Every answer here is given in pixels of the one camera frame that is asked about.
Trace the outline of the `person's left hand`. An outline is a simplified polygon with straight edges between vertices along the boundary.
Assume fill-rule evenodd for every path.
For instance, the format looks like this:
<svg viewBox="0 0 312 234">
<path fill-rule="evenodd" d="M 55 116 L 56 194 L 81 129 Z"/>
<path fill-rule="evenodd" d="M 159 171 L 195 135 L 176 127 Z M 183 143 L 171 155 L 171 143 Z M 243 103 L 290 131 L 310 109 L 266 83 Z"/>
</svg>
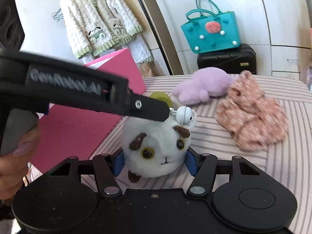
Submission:
<svg viewBox="0 0 312 234">
<path fill-rule="evenodd" d="M 28 173 L 27 164 L 36 154 L 40 138 L 40 127 L 36 125 L 23 134 L 12 153 L 1 156 L 1 200 L 12 198 L 20 189 L 23 177 Z"/>
</svg>

